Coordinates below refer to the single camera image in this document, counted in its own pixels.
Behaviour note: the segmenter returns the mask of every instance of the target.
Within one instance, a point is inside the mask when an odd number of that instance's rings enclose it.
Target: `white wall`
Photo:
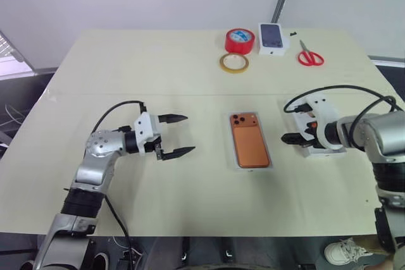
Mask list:
[[[0,30],[34,68],[57,67],[86,28],[257,28],[277,0],[0,0]]]
[[[279,22],[344,28],[369,55],[405,57],[405,0],[286,0]]]

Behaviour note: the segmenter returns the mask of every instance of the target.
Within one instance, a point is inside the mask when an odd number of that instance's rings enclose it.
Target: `phone box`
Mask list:
[[[283,35],[279,23],[259,23],[259,54],[283,56],[290,40]]]
[[[269,165],[268,165],[268,166],[266,166],[266,167],[249,167],[249,168],[243,168],[243,167],[241,167],[241,166],[239,165],[239,162],[238,162],[238,155],[237,155],[237,149],[236,149],[236,145],[235,145],[235,141],[234,141],[234,135],[233,135],[233,133],[232,133],[232,123],[235,123],[235,121],[238,121],[239,124],[243,124],[243,123],[244,123],[243,121],[240,121],[239,119],[234,118],[235,115],[238,115],[238,117],[239,117],[240,114],[253,114],[253,115],[255,115],[255,123],[256,123],[256,126],[259,127],[260,134],[261,134],[261,137],[262,137],[262,139],[263,139],[263,144],[264,144],[264,147],[265,147],[265,150],[266,150],[268,159],[269,159]],[[233,161],[234,168],[235,168],[236,170],[238,170],[238,171],[243,171],[243,172],[269,171],[269,170],[273,169],[273,161],[271,160],[270,153],[268,152],[268,146],[267,146],[267,143],[266,143],[265,136],[264,136],[264,134],[263,134],[263,129],[262,129],[262,127],[261,127],[262,124],[261,124],[261,122],[260,122],[259,114],[258,114],[257,112],[254,112],[254,111],[249,111],[249,112],[232,112],[232,113],[228,113],[228,114],[226,115],[226,119],[227,119],[228,132],[229,132],[229,141],[231,142],[231,145],[232,145],[232,161]]]

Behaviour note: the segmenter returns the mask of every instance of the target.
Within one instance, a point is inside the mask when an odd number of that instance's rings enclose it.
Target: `white table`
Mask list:
[[[131,235],[374,233],[378,200],[366,155],[353,149],[341,159],[304,159],[280,140],[294,130],[282,106],[294,94],[338,83],[396,94],[344,32],[293,30],[298,35],[291,37],[284,57],[254,50],[249,69],[238,75],[218,65],[226,31],[84,33],[0,161],[0,230],[46,233],[95,122],[113,104],[139,99],[150,113],[189,117],[163,126],[167,152],[188,145],[196,149],[171,161],[148,154],[117,162],[109,197]],[[324,66],[296,61],[299,39],[325,58]],[[327,94],[342,116],[359,113],[375,99],[353,90]],[[375,112],[386,110],[380,105]],[[259,112],[274,171],[234,171],[226,127],[233,111]],[[101,127],[131,124],[138,115],[137,106],[127,105]],[[105,204],[98,218],[97,235],[121,235]]]

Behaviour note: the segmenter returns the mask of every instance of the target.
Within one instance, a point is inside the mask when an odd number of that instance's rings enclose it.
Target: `floor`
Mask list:
[[[384,77],[392,84],[398,95],[405,100],[405,69],[377,67]],[[41,96],[52,75],[39,78],[17,78],[0,82],[0,106],[12,104],[27,114],[36,100]],[[0,108],[0,124],[6,120]],[[6,131],[13,136],[18,126],[9,125]],[[298,264],[314,264],[320,270],[352,269],[355,264],[332,266],[323,256],[323,249],[331,242],[345,239],[348,236],[325,237],[291,237],[291,238],[231,238],[229,242],[234,250],[235,262],[251,264],[276,269],[297,269]],[[36,249],[44,236],[0,233],[0,252],[4,250]],[[123,252],[126,247],[123,237],[97,237],[96,251],[107,252],[110,257],[110,270],[125,268]],[[137,269],[176,269],[180,267],[182,238],[169,237],[133,237],[132,243],[143,253]],[[221,262],[221,241],[219,238],[193,237],[190,239],[188,265],[217,264]],[[27,259],[33,259],[35,254],[0,255],[0,270],[19,269],[19,265]],[[384,256],[373,255],[362,257],[360,264],[376,264]]]

